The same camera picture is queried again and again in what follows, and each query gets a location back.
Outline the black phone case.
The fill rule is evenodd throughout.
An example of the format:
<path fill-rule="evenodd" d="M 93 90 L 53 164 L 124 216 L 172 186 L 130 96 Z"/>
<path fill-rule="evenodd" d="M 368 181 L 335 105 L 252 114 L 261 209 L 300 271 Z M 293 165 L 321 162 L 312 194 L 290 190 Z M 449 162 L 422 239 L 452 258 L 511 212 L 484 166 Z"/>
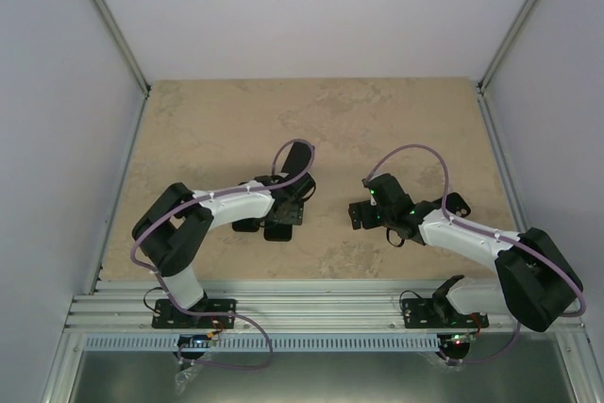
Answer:
<path fill-rule="evenodd" d="M 446 217 L 454 215 L 466 218 L 471 213 L 470 206 L 459 193 L 449 193 L 445 200 L 438 198 L 433 200 L 432 204 L 440 212 L 444 212 Z"/>

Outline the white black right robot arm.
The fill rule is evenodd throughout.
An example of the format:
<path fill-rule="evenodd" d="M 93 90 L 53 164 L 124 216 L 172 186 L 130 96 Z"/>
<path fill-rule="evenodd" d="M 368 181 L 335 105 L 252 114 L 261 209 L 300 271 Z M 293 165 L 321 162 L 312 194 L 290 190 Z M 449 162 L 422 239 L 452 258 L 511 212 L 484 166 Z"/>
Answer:
<path fill-rule="evenodd" d="M 432 305 L 441 325 L 454 327 L 467 314 L 506 309 L 524 327 L 544 332 L 582 295 L 577 273 L 543 230 L 501 231 L 468 221 L 471 210 L 458 193 L 415 203 L 390 174 L 363 185 L 369 199 L 348 207 L 353 229 L 383 227 L 398 236 L 399 246 L 411 241 L 441 247 L 496 274 L 491 288 L 464 276 L 442 285 Z"/>

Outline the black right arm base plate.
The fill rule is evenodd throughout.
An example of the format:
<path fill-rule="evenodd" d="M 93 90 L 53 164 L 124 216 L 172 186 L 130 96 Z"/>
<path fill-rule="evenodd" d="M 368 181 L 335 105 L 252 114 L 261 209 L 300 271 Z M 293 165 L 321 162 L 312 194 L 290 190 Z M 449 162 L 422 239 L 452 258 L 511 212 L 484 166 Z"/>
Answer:
<path fill-rule="evenodd" d="M 424 298 L 417 294 L 399 296 L 399 308 L 405 327 L 419 328 L 466 328 L 488 327 L 487 315 L 480 313 L 462 314 L 456 311 L 446 299 Z"/>

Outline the white-edged black phone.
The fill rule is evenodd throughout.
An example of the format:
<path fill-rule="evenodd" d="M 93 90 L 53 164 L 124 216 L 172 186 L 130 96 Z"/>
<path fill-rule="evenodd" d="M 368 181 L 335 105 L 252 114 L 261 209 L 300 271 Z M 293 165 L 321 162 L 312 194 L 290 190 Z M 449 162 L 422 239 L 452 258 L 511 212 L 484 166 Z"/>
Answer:
<path fill-rule="evenodd" d="M 293 141 L 284 163 L 277 172 L 286 179 L 291 179 L 304 173 L 313 157 L 314 146 L 302 141 Z"/>

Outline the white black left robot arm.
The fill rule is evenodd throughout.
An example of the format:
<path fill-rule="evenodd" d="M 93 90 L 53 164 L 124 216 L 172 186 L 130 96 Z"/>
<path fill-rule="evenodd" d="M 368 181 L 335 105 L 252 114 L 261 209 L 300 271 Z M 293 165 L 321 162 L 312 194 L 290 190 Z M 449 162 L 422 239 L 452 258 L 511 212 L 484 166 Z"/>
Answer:
<path fill-rule="evenodd" d="M 193 260 L 207 234 L 230 225 L 235 232 L 263 232 L 267 242 L 288 242 L 303 222 L 305 203 L 316 182 L 310 174 L 282 186 L 282 174 L 258 176 L 219 193 L 192 191 L 178 182 L 169 186 L 132 229 L 132 238 L 150 259 L 175 300 L 174 315 L 186 327 L 206 318 L 207 294 Z"/>

